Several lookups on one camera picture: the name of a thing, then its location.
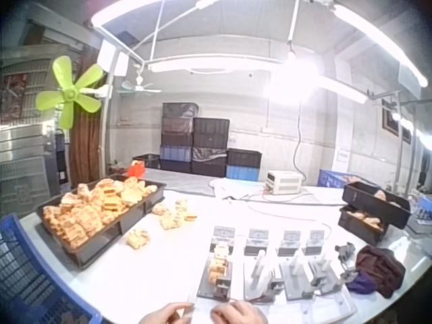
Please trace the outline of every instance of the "curtain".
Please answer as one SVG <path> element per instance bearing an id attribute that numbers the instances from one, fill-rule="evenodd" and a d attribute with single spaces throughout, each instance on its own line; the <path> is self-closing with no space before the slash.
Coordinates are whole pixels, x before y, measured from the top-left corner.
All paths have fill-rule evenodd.
<path id="1" fill-rule="evenodd" d="M 97 62 L 99 52 L 87 47 L 76 74 L 76 80 Z M 89 88 L 98 88 L 105 83 L 106 76 Z M 88 113 L 74 103 L 74 126 L 70 132 L 70 177 L 72 187 L 99 179 L 99 132 L 101 109 Z"/>

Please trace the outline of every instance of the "green fan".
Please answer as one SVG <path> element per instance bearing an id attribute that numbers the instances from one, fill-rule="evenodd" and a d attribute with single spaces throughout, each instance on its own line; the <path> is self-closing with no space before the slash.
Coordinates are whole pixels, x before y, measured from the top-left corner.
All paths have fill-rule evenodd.
<path id="1" fill-rule="evenodd" d="M 102 68 L 94 64 L 72 83 L 72 62 L 68 56 L 58 57 L 53 63 L 53 71 L 61 91 L 43 91 L 36 96 L 36 108 L 40 111 L 54 108 L 63 103 L 60 116 L 60 128 L 69 130 L 74 125 L 74 101 L 89 113 L 95 113 L 101 108 L 101 102 L 84 95 L 95 93 L 94 89 L 85 88 L 94 84 L 103 76 Z"/>

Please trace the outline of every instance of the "dark cloth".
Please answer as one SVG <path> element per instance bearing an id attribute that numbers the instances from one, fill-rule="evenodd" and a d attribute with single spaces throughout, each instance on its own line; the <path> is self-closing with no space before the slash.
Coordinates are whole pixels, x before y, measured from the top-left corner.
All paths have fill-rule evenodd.
<path id="1" fill-rule="evenodd" d="M 393 251 L 374 246 L 365 246 L 358 252 L 356 269 L 372 278 L 384 298 L 392 297 L 405 276 L 405 267 L 395 259 Z"/>
<path id="2" fill-rule="evenodd" d="M 358 275 L 354 281 L 348 282 L 346 287 L 350 292 L 355 292 L 360 295 L 369 295 L 377 291 L 375 280 L 369 277 L 364 271 L 358 271 Z"/>

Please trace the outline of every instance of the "fan blade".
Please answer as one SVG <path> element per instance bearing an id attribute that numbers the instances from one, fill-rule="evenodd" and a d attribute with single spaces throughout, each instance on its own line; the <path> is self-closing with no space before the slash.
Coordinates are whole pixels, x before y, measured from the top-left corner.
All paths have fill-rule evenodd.
<path id="1" fill-rule="evenodd" d="M 74 103 L 69 102 L 63 105 L 59 126 L 64 130 L 70 130 L 74 125 Z"/>
<path id="2" fill-rule="evenodd" d="M 129 80 L 123 81 L 121 83 L 121 87 L 125 88 L 126 90 L 135 91 L 135 86 Z"/>
<path id="3" fill-rule="evenodd" d="M 60 103 L 64 103 L 65 99 L 60 91 L 42 91 L 36 96 L 36 109 L 46 110 L 54 108 Z"/>
<path id="4" fill-rule="evenodd" d="M 162 92 L 162 90 L 157 90 L 157 89 L 144 89 L 143 91 L 145 91 L 145 92 L 152 92 L 152 93 L 160 93 L 160 92 Z"/>
<path id="5" fill-rule="evenodd" d="M 72 84 L 72 62 L 68 56 L 61 56 L 55 59 L 53 71 L 60 87 L 65 90 Z"/>
<path id="6" fill-rule="evenodd" d="M 101 108 L 102 103 L 99 100 L 86 96 L 85 94 L 79 94 L 75 102 L 77 102 L 85 111 L 89 113 L 95 113 Z"/>
<path id="7" fill-rule="evenodd" d="M 75 87 L 79 90 L 81 88 L 85 88 L 86 86 L 90 86 L 102 78 L 102 76 L 102 68 L 97 64 L 93 64 L 87 71 L 84 72 L 84 74 L 80 76 L 78 81 L 75 83 Z"/>

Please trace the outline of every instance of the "white wall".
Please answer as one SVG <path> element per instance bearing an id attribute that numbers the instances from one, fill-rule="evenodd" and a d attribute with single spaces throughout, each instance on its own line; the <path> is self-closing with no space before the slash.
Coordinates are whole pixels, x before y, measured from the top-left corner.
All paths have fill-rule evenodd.
<path id="1" fill-rule="evenodd" d="M 245 53 L 283 59 L 285 44 L 255 38 L 206 36 L 165 40 L 157 43 L 155 57 L 189 53 Z M 149 56 L 149 47 L 140 54 Z M 297 49 L 299 57 L 316 62 L 320 57 Z M 134 82 L 131 68 L 128 79 Z M 253 149 L 263 153 L 260 179 L 270 169 L 294 170 L 293 152 L 297 141 L 298 105 L 269 102 L 264 89 L 269 82 L 267 72 L 233 72 L 203 76 L 185 71 L 144 74 L 144 83 L 153 82 L 163 92 L 153 97 L 145 94 L 122 96 L 117 120 L 111 123 L 112 159 L 124 161 L 134 155 L 158 153 L 161 131 L 161 108 L 164 102 L 195 102 L 200 116 L 231 120 L 229 146 Z M 302 144 L 297 164 L 308 176 L 308 184 L 316 184 L 325 141 L 327 95 L 316 89 L 302 105 Z"/>

